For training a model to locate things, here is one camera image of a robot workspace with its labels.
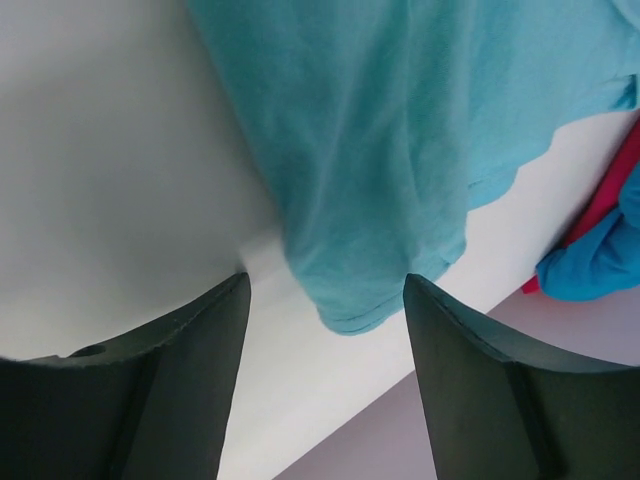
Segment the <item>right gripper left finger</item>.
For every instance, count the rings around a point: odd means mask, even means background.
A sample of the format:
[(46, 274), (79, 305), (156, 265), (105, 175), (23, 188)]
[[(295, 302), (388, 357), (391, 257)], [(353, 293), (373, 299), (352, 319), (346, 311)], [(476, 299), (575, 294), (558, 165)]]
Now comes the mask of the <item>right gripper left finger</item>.
[(5, 479), (213, 479), (251, 301), (247, 274), (68, 357), (1, 362)]

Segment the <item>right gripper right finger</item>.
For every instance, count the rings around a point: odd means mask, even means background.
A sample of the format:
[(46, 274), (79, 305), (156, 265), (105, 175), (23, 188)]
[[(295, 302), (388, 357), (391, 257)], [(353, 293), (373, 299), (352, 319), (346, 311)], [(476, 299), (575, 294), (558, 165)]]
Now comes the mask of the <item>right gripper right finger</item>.
[(508, 327), (418, 275), (403, 300), (441, 479), (635, 479), (639, 370)]

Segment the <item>teal t shirt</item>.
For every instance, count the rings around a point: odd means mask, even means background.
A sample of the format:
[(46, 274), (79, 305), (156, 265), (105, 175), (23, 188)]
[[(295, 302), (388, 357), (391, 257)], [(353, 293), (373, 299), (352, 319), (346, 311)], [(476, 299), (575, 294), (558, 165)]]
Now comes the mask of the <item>teal t shirt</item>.
[(639, 103), (635, 1), (192, 1), (324, 325), (376, 328), (561, 126)]

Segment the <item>blue folded t shirt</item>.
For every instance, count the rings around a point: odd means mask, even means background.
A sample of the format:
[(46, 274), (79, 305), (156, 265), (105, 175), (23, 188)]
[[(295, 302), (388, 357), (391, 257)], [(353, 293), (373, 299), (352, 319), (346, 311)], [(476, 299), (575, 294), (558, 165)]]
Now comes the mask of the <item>blue folded t shirt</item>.
[(536, 267), (541, 291), (566, 302), (586, 302), (639, 285), (639, 169), (617, 206), (569, 246), (549, 253)]

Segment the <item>red folded t shirt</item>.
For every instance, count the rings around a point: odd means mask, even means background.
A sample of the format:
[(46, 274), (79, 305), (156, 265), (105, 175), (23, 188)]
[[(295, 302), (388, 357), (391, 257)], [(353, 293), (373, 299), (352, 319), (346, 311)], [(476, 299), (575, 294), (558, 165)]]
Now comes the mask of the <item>red folded t shirt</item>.
[[(610, 213), (617, 206), (620, 191), (635, 168), (639, 169), (638, 123), (634, 123), (629, 130), (585, 209), (549, 253), (574, 243)], [(522, 286), (522, 292), (525, 294), (542, 292), (536, 269), (534, 276)]]

